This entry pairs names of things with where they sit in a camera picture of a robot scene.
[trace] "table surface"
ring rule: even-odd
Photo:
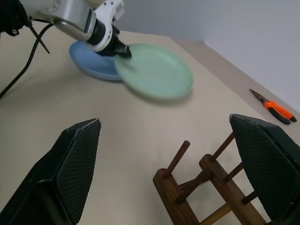
[[[35,28],[40,31],[42,24]],[[195,78],[192,93],[181,102],[158,104],[122,83],[87,76],[69,57],[74,40],[50,28],[43,40],[51,54],[39,46],[26,74],[0,101],[0,210],[62,130],[100,118],[94,178],[79,224],[171,225],[152,182],[156,171],[166,168],[189,140],[191,146],[173,174],[178,183],[193,179],[201,171],[199,160],[215,152],[231,133],[231,113],[261,118],[171,38],[131,32],[122,32],[120,38],[156,44],[186,60]],[[1,90],[24,67],[34,41],[29,29],[15,38],[1,36]],[[220,162],[227,172],[240,163],[235,142]],[[245,194],[252,191],[244,172],[235,181]],[[188,201],[200,221],[224,203],[209,182]],[[267,218],[258,200],[254,205]],[[230,213],[217,224],[239,222]]]

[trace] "green plate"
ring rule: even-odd
[[[133,90],[151,98],[174,99],[188,94],[193,74],[186,62],[167,49],[149,44],[130,45],[131,59],[116,57],[115,67]]]

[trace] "black cable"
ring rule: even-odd
[[[36,39],[39,40],[40,44],[44,47],[44,49],[46,50],[46,52],[47,52],[48,54],[50,54],[50,52],[49,52],[49,50],[47,49],[46,45],[44,44],[44,42],[42,41],[42,39],[39,38],[38,33],[37,33],[36,30],[33,28],[33,26],[30,25],[30,26],[28,26],[28,27],[29,27],[29,29],[31,30],[31,32],[34,34],[34,36],[36,37]]]
[[[37,21],[37,22],[41,22],[41,23],[49,23],[49,22],[46,21],[46,20],[40,20],[40,19],[33,19],[33,21]]]
[[[6,94],[6,92],[8,92],[8,90],[21,78],[21,76],[26,72],[26,70],[29,68],[31,61],[33,59],[34,53],[36,52],[36,49],[38,47],[38,43],[40,41],[40,39],[42,38],[43,34],[50,28],[52,27],[52,24],[48,24],[47,26],[45,26],[42,31],[40,32],[40,34],[38,35],[39,38],[36,39],[33,48],[31,50],[30,56],[28,58],[28,61],[25,65],[25,67],[23,68],[23,70],[18,74],[18,76],[15,77],[15,79],[13,79],[13,81],[0,93],[0,99]]]

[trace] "orange scissors handle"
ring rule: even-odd
[[[277,105],[276,102],[274,102],[274,101],[265,101],[263,103],[263,106],[267,109],[270,109],[270,108],[275,109],[280,115],[282,115],[283,117],[287,118],[288,120],[290,120],[292,122],[297,121],[296,118],[293,116],[293,114],[291,114],[285,108]]]

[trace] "blue plate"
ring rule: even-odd
[[[69,54],[73,62],[88,75],[108,81],[120,81],[121,77],[114,67],[114,57],[98,55],[84,42],[77,41],[70,46]]]

